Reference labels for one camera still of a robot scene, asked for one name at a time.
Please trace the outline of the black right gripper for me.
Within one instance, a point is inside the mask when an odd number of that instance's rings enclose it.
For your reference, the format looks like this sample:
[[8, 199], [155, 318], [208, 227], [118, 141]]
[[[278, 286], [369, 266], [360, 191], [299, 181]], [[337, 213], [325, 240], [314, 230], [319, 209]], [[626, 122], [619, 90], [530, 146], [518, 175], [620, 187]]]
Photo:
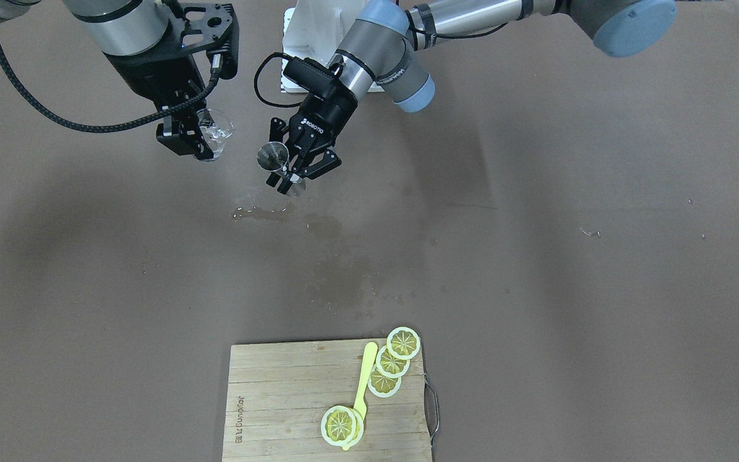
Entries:
[[[158, 110], [173, 107], [197, 96], [205, 82], [193, 54], [213, 49], [216, 44], [203, 40], [183, 46], [178, 38], [163, 38], [137, 55], [105, 55], [133, 92], [152, 101]], [[156, 129], [159, 143], [179, 156], [199, 161], [215, 161], [216, 152], [209, 140], [209, 129], [216, 126], [205, 99], [167, 115]]]

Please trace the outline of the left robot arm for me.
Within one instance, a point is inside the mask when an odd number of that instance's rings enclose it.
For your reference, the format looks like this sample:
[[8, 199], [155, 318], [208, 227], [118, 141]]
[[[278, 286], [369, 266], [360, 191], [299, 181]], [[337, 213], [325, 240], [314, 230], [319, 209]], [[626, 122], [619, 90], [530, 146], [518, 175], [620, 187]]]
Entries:
[[275, 52], [282, 76], [306, 90], [288, 120], [273, 118], [269, 141], [256, 158], [267, 184], [282, 195], [341, 164], [334, 146], [372, 85], [405, 113], [431, 103], [435, 83], [416, 53], [457, 39], [478, 39], [531, 15], [564, 14], [605, 55], [636, 55], [665, 35], [674, 1], [436, 1], [408, 10], [393, 1], [369, 1], [319, 62]]

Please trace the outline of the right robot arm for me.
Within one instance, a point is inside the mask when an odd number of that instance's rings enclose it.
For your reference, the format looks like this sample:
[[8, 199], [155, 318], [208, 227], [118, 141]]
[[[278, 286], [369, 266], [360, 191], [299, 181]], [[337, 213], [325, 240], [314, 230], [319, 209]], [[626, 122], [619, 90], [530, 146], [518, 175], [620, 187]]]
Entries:
[[[212, 162], [217, 154], [200, 129], [200, 111], [222, 73], [223, 59], [211, 61], [203, 82], [191, 53], [183, 49], [181, 32], [188, 25], [176, 1], [65, 1], [68, 12], [84, 27], [112, 67], [138, 96], [155, 105], [155, 113], [117, 124], [76, 123], [39, 102], [15, 75], [0, 41], [0, 67], [12, 87], [51, 122], [85, 133], [125, 132], [157, 124], [157, 139], [177, 155]], [[0, 23], [21, 17], [33, 1], [0, 1]]]

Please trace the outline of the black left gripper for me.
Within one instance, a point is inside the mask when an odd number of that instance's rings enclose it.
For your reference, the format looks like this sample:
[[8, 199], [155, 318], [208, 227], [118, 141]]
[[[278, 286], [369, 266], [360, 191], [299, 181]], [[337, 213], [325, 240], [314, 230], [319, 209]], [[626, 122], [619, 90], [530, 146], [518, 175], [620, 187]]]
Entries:
[[[307, 180], [319, 178], [341, 165], [331, 148], [357, 110], [359, 100], [346, 88], [332, 87], [323, 93], [310, 92], [287, 123], [270, 120], [269, 142], [265, 144], [267, 184], [282, 195], [300, 196]], [[291, 155], [323, 155], [311, 166], [289, 167]]]

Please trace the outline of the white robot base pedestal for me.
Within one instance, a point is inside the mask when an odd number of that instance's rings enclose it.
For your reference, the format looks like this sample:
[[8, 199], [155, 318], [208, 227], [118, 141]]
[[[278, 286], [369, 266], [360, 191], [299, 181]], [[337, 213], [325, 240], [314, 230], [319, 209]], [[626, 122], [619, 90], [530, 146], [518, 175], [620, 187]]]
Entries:
[[366, 1], [298, 1], [285, 10], [286, 55], [327, 64]]

